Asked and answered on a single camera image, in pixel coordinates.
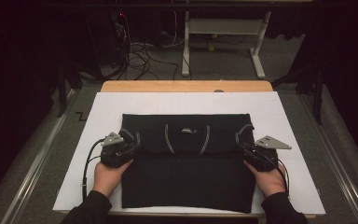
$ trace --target electronic equipment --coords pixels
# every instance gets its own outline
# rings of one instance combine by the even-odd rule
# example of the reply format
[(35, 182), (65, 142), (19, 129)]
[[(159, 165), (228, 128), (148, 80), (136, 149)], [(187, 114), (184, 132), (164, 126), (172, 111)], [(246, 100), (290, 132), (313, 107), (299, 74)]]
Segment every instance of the electronic equipment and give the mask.
[(110, 133), (102, 142), (101, 163), (110, 168), (118, 168), (133, 159), (135, 151), (141, 147), (139, 143), (126, 143), (116, 134)]
[(249, 162), (258, 172), (268, 172), (278, 168), (278, 153), (279, 149), (291, 149), (285, 143), (271, 137), (265, 136), (249, 145), (245, 142), (239, 141), (238, 134), (236, 134), (236, 142), (238, 150), (243, 152), (245, 160)]

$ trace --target person's left hand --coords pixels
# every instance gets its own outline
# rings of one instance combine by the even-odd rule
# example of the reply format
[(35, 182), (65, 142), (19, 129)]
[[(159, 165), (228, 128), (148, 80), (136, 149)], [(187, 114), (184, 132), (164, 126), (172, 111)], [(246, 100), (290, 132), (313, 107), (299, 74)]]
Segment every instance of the person's left hand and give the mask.
[(101, 192), (109, 199), (120, 183), (124, 171), (131, 163), (132, 161), (129, 161), (119, 168), (109, 168), (98, 162), (94, 170), (94, 187), (92, 189)]

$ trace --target cable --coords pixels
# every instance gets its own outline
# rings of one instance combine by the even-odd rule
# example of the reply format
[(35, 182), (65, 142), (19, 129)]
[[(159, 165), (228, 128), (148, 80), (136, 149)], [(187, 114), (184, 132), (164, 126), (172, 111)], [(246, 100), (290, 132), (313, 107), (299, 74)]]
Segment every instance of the cable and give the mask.
[(129, 26), (129, 22), (127, 21), (127, 17), (126, 17), (126, 15), (124, 15), (124, 13), (118, 12), (118, 15), (121, 16), (121, 17), (123, 17), (124, 20), (126, 21), (127, 34), (128, 34), (128, 39), (129, 39), (129, 42), (130, 42), (130, 52), (131, 52), (131, 36), (130, 36), (130, 26)]
[[(156, 63), (166, 63), (163, 61), (159, 61), (157, 59), (152, 58), (148, 53), (147, 53), (147, 48), (145, 47), (145, 54), (149, 57), (149, 59), (151, 59), (152, 61), (156, 62)], [(177, 63), (166, 63), (166, 64), (171, 64), (171, 65), (175, 65), (175, 70), (173, 71), (173, 75), (172, 75), (172, 80), (175, 80), (175, 74), (176, 71), (178, 70), (179, 64)]]
[(278, 160), (278, 162), (283, 166), (284, 171), (286, 172), (286, 182), (287, 182), (287, 191), (289, 191), (290, 189), (290, 183), (289, 183), (289, 172), (287, 172), (287, 168), (284, 165), (284, 163), (281, 160)]
[(166, 46), (166, 48), (172, 46), (176, 41), (177, 31), (178, 31), (178, 22), (177, 22), (177, 16), (176, 11), (173, 12), (173, 16), (175, 17), (175, 36), (173, 37), (173, 41), (169, 46)]
[(94, 148), (101, 142), (103, 142), (104, 139), (100, 139), (98, 140), (96, 143), (94, 143), (94, 145), (91, 147), (91, 149), (89, 150), (89, 155), (87, 157), (87, 160), (86, 160), (86, 165), (84, 166), (84, 173), (83, 173), (83, 182), (82, 182), (82, 196), (83, 196), (83, 202), (84, 200), (86, 199), (87, 197), (87, 169), (89, 168), (89, 163), (90, 161), (94, 160), (95, 158), (97, 157), (94, 157), (90, 160), (90, 157), (91, 157), (91, 154), (92, 154), (92, 151), (94, 150)]
[(117, 25), (118, 27), (120, 27), (121, 29), (119, 30), (119, 33), (117, 34), (117, 36), (120, 36), (121, 35), (121, 30), (123, 31), (123, 43), (121, 44), (121, 46), (124, 45), (124, 43), (126, 42), (126, 39), (127, 39), (127, 32), (126, 32), (126, 29), (124, 28), (124, 26), (122, 26), (120, 23), (115, 23), (115, 25)]
[(139, 64), (139, 65), (131, 65), (131, 68), (142, 71), (142, 73), (140, 75), (138, 75), (134, 80), (138, 80), (141, 76), (146, 74), (148, 72), (149, 68), (150, 68), (149, 59), (145, 58), (145, 57), (142, 57), (138, 52), (141, 52), (141, 51), (133, 52), (132, 54), (137, 55), (138, 56), (137, 58), (141, 59), (144, 63)]
[[(111, 77), (115, 77), (117, 75), (122, 74), (125, 70), (127, 70), (128, 67), (128, 63), (127, 60), (123, 60), (121, 62), (121, 64), (119, 65), (119, 67), (113, 71), (112, 73), (108, 74), (108, 75), (101, 75), (102, 77), (106, 78), (107, 80), (111, 80)], [(87, 77), (85, 75), (80, 74), (80, 77), (87, 80), (87, 81), (101, 81), (100, 78), (97, 77)]]

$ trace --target cuff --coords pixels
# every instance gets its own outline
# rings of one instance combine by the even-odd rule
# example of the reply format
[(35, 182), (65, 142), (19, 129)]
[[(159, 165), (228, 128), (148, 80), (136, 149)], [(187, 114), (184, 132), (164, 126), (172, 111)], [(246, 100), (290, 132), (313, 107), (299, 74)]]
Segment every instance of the cuff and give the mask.
[(279, 192), (267, 197), (261, 203), (267, 217), (284, 217), (287, 214), (296, 213), (285, 192)]
[(106, 216), (112, 208), (109, 199), (96, 190), (90, 191), (89, 196), (87, 196), (86, 200), (80, 206), (88, 209), (97, 216)]

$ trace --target dark curtain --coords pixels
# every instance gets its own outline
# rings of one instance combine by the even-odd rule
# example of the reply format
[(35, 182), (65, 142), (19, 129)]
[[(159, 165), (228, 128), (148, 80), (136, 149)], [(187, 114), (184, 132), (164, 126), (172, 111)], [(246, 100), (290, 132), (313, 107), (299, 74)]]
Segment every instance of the dark curtain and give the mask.
[(358, 146), (358, 1), (317, 11), (288, 82), (297, 82), (297, 91), (312, 91), (317, 70)]
[(58, 53), (43, 15), (0, 2), (0, 181), (53, 104)]

